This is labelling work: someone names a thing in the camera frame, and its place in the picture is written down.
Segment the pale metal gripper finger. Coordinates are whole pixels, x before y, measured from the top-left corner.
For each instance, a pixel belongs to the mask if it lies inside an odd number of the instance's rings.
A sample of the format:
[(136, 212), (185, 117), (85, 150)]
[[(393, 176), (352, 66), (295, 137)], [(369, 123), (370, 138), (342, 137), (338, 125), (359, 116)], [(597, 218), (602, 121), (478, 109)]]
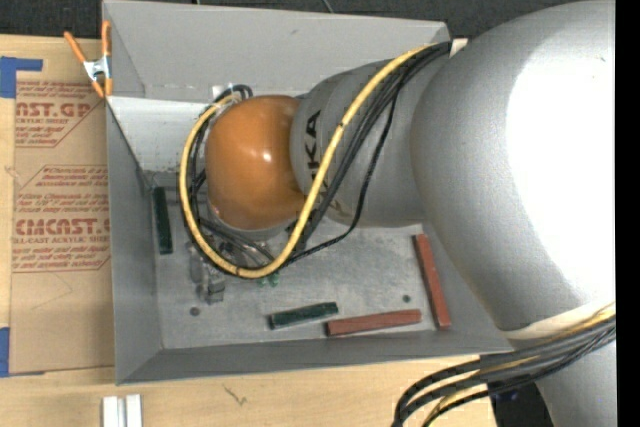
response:
[(189, 253), (189, 276), (196, 285), (201, 285), (205, 277), (204, 260), (199, 249), (191, 242), (188, 243)]
[(224, 300), (226, 280), (220, 274), (206, 274), (198, 285), (198, 297), (207, 304), (213, 305)]

